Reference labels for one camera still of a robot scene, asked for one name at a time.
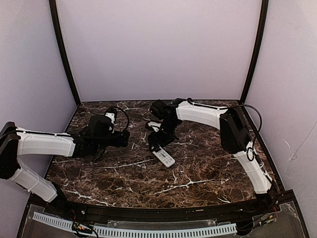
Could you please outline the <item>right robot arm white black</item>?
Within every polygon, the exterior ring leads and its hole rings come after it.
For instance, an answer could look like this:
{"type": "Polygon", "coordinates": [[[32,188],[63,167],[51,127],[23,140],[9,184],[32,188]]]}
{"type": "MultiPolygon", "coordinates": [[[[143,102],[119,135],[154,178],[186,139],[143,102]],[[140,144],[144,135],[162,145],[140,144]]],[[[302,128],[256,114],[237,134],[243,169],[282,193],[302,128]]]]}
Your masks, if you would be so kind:
{"type": "Polygon", "coordinates": [[[150,112],[158,121],[148,121],[146,129],[150,151],[167,168],[175,164],[164,146],[177,138],[175,130],[183,121],[197,122],[220,131],[220,142],[224,151],[238,160],[249,177],[256,196],[272,195],[275,191],[272,178],[256,152],[246,122],[238,106],[219,107],[194,102],[192,99],[177,98],[169,103],[157,100],[150,112]]]}

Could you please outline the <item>white remote control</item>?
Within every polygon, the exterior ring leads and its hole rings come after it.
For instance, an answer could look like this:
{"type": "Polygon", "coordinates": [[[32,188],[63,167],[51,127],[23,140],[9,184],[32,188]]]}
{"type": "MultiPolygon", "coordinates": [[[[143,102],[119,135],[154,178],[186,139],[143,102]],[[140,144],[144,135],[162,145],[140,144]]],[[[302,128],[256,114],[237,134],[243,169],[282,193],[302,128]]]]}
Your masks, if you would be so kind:
{"type": "Polygon", "coordinates": [[[151,152],[165,167],[170,168],[175,164],[175,159],[160,146],[152,147],[151,152]]]}

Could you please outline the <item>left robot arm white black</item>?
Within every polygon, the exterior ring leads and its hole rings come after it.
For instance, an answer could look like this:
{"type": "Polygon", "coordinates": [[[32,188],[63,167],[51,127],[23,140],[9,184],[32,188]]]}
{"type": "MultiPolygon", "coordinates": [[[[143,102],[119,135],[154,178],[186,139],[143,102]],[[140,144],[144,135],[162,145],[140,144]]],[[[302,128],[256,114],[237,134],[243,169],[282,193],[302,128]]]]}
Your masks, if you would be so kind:
{"type": "Polygon", "coordinates": [[[115,131],[113,126],[97,130],[97,134],[71,135],[29,131],[7,122],[0,132],[0,177],[10,180],[34,193],[45,202],[63,198],[63,193],[52,182],[44,179],[25,165],[22,155],[58,155],[64,157],[97,157],[108,146],[126,147],[130,133],[115,131]]]}

